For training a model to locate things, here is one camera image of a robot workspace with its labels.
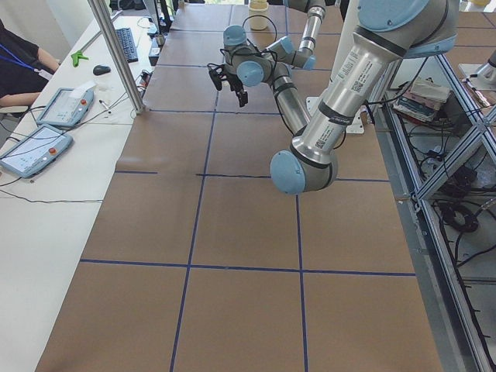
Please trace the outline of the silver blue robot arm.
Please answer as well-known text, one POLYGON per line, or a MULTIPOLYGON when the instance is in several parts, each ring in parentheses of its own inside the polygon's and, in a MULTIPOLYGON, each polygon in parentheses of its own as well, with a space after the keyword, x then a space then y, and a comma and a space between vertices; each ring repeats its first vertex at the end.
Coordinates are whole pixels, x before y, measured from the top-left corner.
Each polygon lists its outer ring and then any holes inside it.
POLYGON ((318 191, 334 181, 333 147, 390 63, 442 54, 456 41, 457 1, 360 1, 356 10, 353 45, 342 66, 308 124, 270 162, 271 179, 285 194, 318 191))
POLYGON ((307 15, 298 48, 290 37, 284 36, 260 49, 247 38, 243 26, 231 25, 222 34, 220 52, 225 63, 209 64, 208 75, 218 91, 227 84, 241 108, 248 103, 247 87, 267 84, 284 125, 295 134, 309 123, 311 115, 291 79, 291 69, 310 71, 314 68, 316 38, 326 17, 327 4, 325 1, 285 1, 284 5, 307 15))

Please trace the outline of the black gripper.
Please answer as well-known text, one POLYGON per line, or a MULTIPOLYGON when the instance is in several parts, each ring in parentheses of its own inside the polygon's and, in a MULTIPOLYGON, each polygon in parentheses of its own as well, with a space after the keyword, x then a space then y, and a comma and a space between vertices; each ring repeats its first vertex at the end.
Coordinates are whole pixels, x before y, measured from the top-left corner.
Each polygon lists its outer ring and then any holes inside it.
POLYGON ((248 103, 248 93, 243 89, 243 83, 235 74, 227 74, 230 90, 236 93, 239 107, 244 107, 248 103))

